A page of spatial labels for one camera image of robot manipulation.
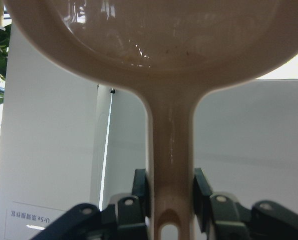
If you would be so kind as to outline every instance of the white panel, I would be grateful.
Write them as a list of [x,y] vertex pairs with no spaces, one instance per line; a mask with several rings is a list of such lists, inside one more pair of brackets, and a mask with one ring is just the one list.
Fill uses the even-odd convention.
[[247,207],[270,199],[298,213],[298,80],[206,97],[195,115],[195,166]]
[[89,201],[96,85],[42,57],[13,25],[0,139],[0,240],[11,202],[67,210]]
[[111,107],[111,88],[99,85],[95,115],[94,149],[91,173],[90,201],[100,206],[102,174],[105,176],[103,162],[106,158],[107,134]]
[[114,194],[130,193],[134,171],[145,168],[145,121],[140,99],[117,90],[112,98],[104,205]]

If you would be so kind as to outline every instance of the white wall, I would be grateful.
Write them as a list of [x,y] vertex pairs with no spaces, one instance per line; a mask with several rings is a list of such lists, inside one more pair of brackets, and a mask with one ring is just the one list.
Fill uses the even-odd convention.
[[271,199],[298,213],[298,80],[214,93],[195,115],[195,166],[217,191],[251,207]]
[[0,240],[12,202],[67,210],[90,200],[96,85],[56,67],[13,25],[0,139]]

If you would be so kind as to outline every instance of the black bracket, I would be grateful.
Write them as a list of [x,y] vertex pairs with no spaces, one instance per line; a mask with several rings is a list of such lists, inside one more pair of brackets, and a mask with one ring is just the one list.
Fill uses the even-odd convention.
[[[260,201],[249,210],[232,194],[213,192],[200,168],[193,186],[194,211],[209,240],[298,240],[298,215],[278,203]],[[113,196],[103,211],[76,205],[31,240],[149,240],[149,209],[146,171],[137,169],[131,194]]]

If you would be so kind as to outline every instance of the sign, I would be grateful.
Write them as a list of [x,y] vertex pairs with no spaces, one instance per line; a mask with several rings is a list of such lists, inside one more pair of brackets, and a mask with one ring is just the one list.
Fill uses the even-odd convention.
[[29,240],[65,211],[19,202],[12,202],[6,211],[6,240]]

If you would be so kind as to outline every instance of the plastic ladle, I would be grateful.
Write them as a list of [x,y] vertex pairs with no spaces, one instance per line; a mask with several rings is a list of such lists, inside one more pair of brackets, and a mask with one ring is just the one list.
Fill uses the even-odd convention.
[[193,239],[192,118],[207,93],[298,53],[298,1],[5,0],[22,32],[58,65],[129,90],[148,115],[150,232]]

